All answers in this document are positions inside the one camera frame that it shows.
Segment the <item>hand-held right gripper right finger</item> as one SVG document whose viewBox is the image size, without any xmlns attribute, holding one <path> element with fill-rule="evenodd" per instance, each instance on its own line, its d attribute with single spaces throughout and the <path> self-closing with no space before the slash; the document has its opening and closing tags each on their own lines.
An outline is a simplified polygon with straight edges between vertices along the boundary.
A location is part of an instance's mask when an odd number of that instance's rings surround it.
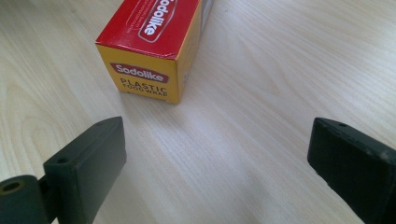
<svg viewBox="0 0 396 224">
<path fill-rule="evenodd" d="M 307 161 L 365 224 L 396 224 L 396 150 L 345 123 L 316 118 Z"/>
</svg>

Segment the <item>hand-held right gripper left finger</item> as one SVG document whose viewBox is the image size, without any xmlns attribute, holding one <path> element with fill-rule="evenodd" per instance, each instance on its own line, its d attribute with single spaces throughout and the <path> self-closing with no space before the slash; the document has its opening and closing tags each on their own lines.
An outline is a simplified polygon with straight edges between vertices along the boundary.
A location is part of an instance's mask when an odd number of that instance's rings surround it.
<svg viewBox="0 0 396 224">
<path fill-rule="evenodd" d="M 93 124 L 44 163 L 48 186 L 60 193 L 60 224 L 92 224 L 126 162 L 121 117 Z"/>
</svg>

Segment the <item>red and yellow wrap box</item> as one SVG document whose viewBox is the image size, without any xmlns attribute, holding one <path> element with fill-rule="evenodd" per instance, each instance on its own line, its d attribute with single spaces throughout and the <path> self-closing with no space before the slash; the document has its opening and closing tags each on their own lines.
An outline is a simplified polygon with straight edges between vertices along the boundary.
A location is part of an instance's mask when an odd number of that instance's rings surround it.
<svg viewBox="0 0 396 224">
<path fill-rule="evenodd" d="M 214 0 L 124 0 L 95 44 L 119 91 L 179 104 Z"/>
</svg>

